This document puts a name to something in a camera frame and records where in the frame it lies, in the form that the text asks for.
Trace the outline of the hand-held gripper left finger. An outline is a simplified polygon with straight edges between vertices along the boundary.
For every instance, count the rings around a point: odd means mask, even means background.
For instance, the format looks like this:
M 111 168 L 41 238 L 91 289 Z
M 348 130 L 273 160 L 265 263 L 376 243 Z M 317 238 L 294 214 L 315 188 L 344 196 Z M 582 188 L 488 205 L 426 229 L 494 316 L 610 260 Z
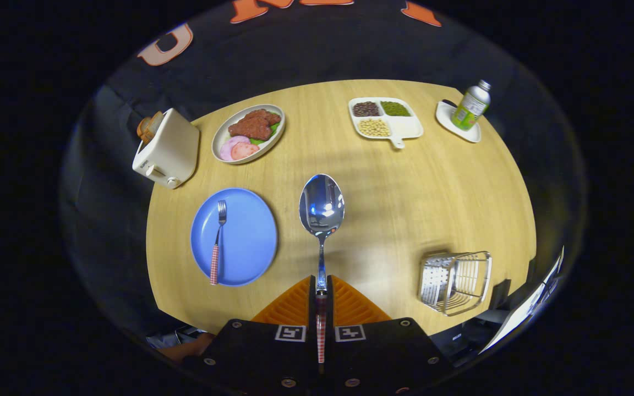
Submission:
M 216 394 L 308 394 L 319 375 L 315 278 L 299 281 L 254 320 L 229 319 L 183 370 Z

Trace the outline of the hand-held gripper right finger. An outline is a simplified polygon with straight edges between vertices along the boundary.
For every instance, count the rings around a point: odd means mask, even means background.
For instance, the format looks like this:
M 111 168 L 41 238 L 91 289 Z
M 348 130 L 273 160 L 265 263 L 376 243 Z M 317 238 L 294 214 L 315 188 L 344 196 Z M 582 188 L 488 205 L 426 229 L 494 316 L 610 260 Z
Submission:
M 455 367 L 411 317 L 337 325 L 335 277 L 325 299 L 329 394 L 426 394 Z

